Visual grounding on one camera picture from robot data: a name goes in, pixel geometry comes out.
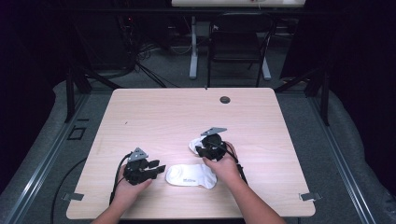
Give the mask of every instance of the black cable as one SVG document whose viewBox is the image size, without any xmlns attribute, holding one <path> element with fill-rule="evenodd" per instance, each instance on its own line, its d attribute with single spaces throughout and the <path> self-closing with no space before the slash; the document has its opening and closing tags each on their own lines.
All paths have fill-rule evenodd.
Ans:
<svg viewBox="0 0 396 224">
<path fill-rule="evenodd" d="M 149 43 L 148 41 L 141 44 L 140 50 L 136 56 L 136 62 L 139 63 L 140 61 L 149 59 L 151 57 L 151 51 L 156 49 L 155 44 Z"/>
<path fill-rule="evenodd" d="M 146 66 L 144 66 L 141 63 L 136 63 L 136 65 L 144 72 L 146 73 L 146 75 L 148 75 L 148 77 L 150 77 L 153 81 L 155 81 L 157 84 L 159 84 L 161 87 L 166 88 L 166 85 L 161 81 L 164 80 L 165 82 L 171 84 L 174 87 L 180 88 L 178 85 L 170 82 L 169 80 L 167 80 L 164 77 L 161 77 L 160 75 L 152 72 L 151 70 L 149 70 Z"/>
<path fill-rule="evenodd" d="M 239 164 L 239 160 L 236 158 L 235 152 L 233 151 L 233 148 L 232 148 L 228 143 L 226 143 L 226 142 L 222 142 L 222 143 L 224 143 L 227 147 L 229 147 L 233 152 L 230 152 L 229 150 L 227 150 L 227 148 L 222 147 L 221 144 L 220 144 L 219 146 L 217 146 L 216 144 L 213 144 L 213 143 L 211 143 L 211 142 L 208 142 L 208 143 L 211 144 L 212 146 L 215 146 L 215 147 L 218 147 L 218 148 L 222 149 L 223 151 L 225 151 L 226 153 L 228 153 L 231 157 L 233 157 L 233 159 L 235 160 L 235 163 L 236 163 L 236 168 L 238 169 L 239 174 L 241 175 L 241 178 L 242 178 L 242 179 L 245 181 L 245 183 L 247 183 L 247 185 L 248 185 L 248 181 L 247 181 L 247 178 L 246 178 L 245 173 L 244 173 L 244 170 L 243 170 L 244 167 L 242 167 L 242 165 Z"/>
<path fill-rule="evenodd" d="M 129 153 L 129 154 L 125 155 L 124 158 L 122 158 L 122 160 L 120 161 L 119 167 L 117 168 L 116 177 L 115 177 L 115 179 L 114 179 L 113 191 L 112 191 L 111 194 L 110 194 L 110 201 L 109 201 L 108 204 L 111 204 L 111 203 L 113 202 L 114 195 L 116 194 L 117 186 L 119 185 L 119 183 L 120 183 L 121 180 L 122 180 L 122 179 L 121 179 L 121 180 L 119 181 L 119 173 L 120 173 L 121 166 L 122 166 L 123 162 L 124 162 L 128 157 L 131 156 L 131 154 L 132 154 L 132 153 Z"/>
<path fill-rule="evenodd" d="M 76 163 L 67 173 L 66 175 L 64 175 L 64 178 L 61 181 L 61 184 L 58 186 L 58 188 L 56 189 L 55 192 L 55 196 L 53 197 L 52 200 L 52 207 L 50 209 L 50 223 L 53 223 L 53 212 L 55 210 L 55 203 L 56 203 L 56 197 L 58 196 L 59 190 L 61 189 L 62 184 L 64 183 L 64 181 L 66 180 L 66 178 L 70 175 L 70 173 L 81 163 L 83 163 L 85 160 L 87 160 L 87 158 L 82 159 L 81 161 L 79 161 L 78 163 Z"/>
</svg>

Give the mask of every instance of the white table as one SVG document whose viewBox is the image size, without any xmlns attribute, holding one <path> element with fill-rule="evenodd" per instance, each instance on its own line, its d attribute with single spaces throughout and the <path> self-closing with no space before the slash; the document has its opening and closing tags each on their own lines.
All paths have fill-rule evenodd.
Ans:
<svg viewBox="0 0 396 224">
<path fill-rule="evenodd" d="M 223 104 L 219 98 L 228 96 Z M 314 215 L 300 163 L 274 91 L 250 89 L 143 89 L 116 90 L 92 144 L 67 216 L 97 217 L 108 207 L 120 160 L 136 147 L 160 160 L 166 170 L 175 164 L 201 164 L 188 147 L 190 140 L 211 127 L 231 142 L 250 187 L 282 217 Z M 241 213 L 221 181 L 213 189 L 176 187 L 159 174 L 122 218 L 194 219 L 235 218 Z"/>
<path fill-rule="evenodd" d="M 173 7 L 303 7 L 305 0 L 172 0 Z"/>
</svg>

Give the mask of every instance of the white cloth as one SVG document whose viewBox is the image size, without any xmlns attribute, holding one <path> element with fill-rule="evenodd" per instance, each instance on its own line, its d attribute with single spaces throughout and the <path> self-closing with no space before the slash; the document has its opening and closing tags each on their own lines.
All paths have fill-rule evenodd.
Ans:
<svg viewBox="0 0 396 224">
<path fill-rule="evenodd" d="M 203 186 L 212 189 L 218 180 L 205 164 L 179 164 L 168 169 L 166 181 L 177 186 Z"/>
<path fill-rule="evenodd" d="M 191 151 L 193 151 L 195 154 L 198 154 L 197 149 L 195 147 L 204 147 L 202 145 L 202 140 L 205 138 L 206 136 L 201 136 L 199 138 L 195 138 L 192 139 L 189 143 L 189 148 L 191 149 Z"/>
</svg>

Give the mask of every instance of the wire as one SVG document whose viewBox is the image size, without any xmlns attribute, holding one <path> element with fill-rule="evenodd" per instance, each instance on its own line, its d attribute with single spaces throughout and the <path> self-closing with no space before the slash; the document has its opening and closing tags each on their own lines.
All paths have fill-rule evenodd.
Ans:
<svg viewBox="0 0 396 224">
<path fill-rule="evenodd" d="M 164 77 L 161 77 L 160 75 L 152 72 L 151 70 L 149 70 L 146 66 L 144 66 L 141 63 L 136 63 L 136 65 L 144 72 L 146 73 L 146 75 L 148 75 L 148 77 L 150 77 L 153 81 L 155 81 L 157 84 L 159 84 L 161 87 L 166 88 L 166 85 L 161 81 L 164 80 L 165 82 L 171 84 L 174 87 L 178 87 L 178 85 L 170 82 L 169 80 L 165 79 Z"/>
<path fill-rule="evenodd" d="M 213 144 L 213 143 L 211 143 L 211 142 L 208 142 L 208 143 L 211 144 L 212 146 L 215 146 L 215 147 L 218 147 L 218 148 L 222 149 L 223 151 L 227 152 L 231 157 L 233 157 L 233 159 L 235 160 L 235 163 L 236 163 L 236 168 L 238 169 L 239 174 L 241 175 L 241 178 L 242 178 L 242 179 L 245 181 L 245 183 L 247 183 L 247 185 L 248 185 L 248 181 L 247 181 L 247 178 L 246 178 L 245 173 L 244 173 L 244 170 L 243 170 L 244 167 L 242 167 L 242 165 L 239 164 L 239 160 L 236 158 L 235 152 L 233 151 L 233 148 L 232 148 L 228 143 L 226 143 L 226 142 L 222 142 L 222 143 L 224 143 L 227 147 L 229 147 L 233 152 L 227 150 L 227 148 L 224 148 L 221 144 L 220 144 L 220 145 L 216 145 L 216 144 Z"/>
<path fill-rule="evenodd" d="M 76 163 L 67 173 L 66 175 L 64 175 L 64 178 L 61 181 L 61 184 L 58 186 L 58 188 L 56 189 L 55 195 L 53 197 L 52 200 L 52 207 L 50 209 L 50 223 L 53 223 L 53 213 L 55 210 L 55 203 L 56 203 L 56 198 L 58 196 L 59 190 L 61 189 L 62 184 L 64 183 L 64 181 L 66 180 L 66 178 L 70 175 L 70 173 L 81 163 L 83 163 L 85 160 L 87 160 L 87 158 L 82 159 L 81 161 L 79 161 L 78 163 Z"/>
<path fill-rule="evenodd" d="M 122 166 L 123 162 L 124 162 L 128 157 L 131 156 L 131 154 L 132 154 L 132 153 L 129 153 L 129 154 L 125 155 L 124 158 L 122 158 L 122 160 L 120 161 L 119 167 L 117 168 L 116 177 L 115 177 L 115 179 L 114 179 L 113 191 L 112 191 L 111 194 L 110 194 L 110 201 L 109 201 L 108 204 L 111 204 L 111 203 L 113 202 L 114 195 L 116 194 L 117 186 L 119 185 L 119 183 L 120 183 L 121 180 L 122 180 L 122 179 L 121 179 L 121 180 L 119 181 L 119 173 L 120 173 L 121 166 Z"/>
<path fill-rule="evenodd" d="M 183 17 L 183 20 L 184 20 L 184 22 L 186 23 L 187 28 L 189 29 L 190 34 L 192 35 L 192 31 L 191 31 L 191 29 L 190 29 L 189 23 L 188 23 L 187 20 L 186 20 L 186 17 Z M 189 45 L 189 48 L 188 48 L 187 50 L 183 51 L 183 52 L 177 52 L 177 50 L 175 50 L 175 48 L 176 48 L 176 46 L 171 46 L 171 50 L 172 50 L 174 53 L 180 54 L 180 55 L 181 55 L 181 54 L 185 54 L 185 53 L 189 52 L 190 49 L 192 48 L 192 45 Z"/>
<path fill-rule="evenodd" d="M 145 43 L 143 43 L 138 54 L 137 54 L 136 62 L 138 63 L 140 61 L 150 58 L 151 51 L 153 49 L 156 49 L 156 46 L 153 43 L 149 43 L 147 41 Z"/>
</svg>

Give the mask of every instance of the finger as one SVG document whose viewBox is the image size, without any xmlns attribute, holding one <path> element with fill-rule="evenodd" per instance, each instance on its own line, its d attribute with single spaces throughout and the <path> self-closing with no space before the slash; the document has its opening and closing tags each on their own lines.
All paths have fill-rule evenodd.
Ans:
<svg viewBox="0 0 396 224">
<path fill-rule="evenodd" d="M 143 189 L 146 189 L 151 183 L 152 183 L 152 179 L 147 179 L 145 182 L 140 183 L 139 185 L 141 185 Z"/>
<path fill-rule="evenodd" d="M 122 180 L 122 179 L 124 178 L 123 173 L 124 173 L 124 170 L 125 170 L 125 166 L 126 166 L 126 165 L 122 165 L 121 168 L 120 168 L 120 172 L 119 172 L 119 181 Z"/>
<path fill-rule="evenodd" d="M 213 161 L 208 159 L 207 157 L 202 157 L 202 160 L 204 161 L 204 164 L 209 167 L 213 164 Z"/>
</svg>

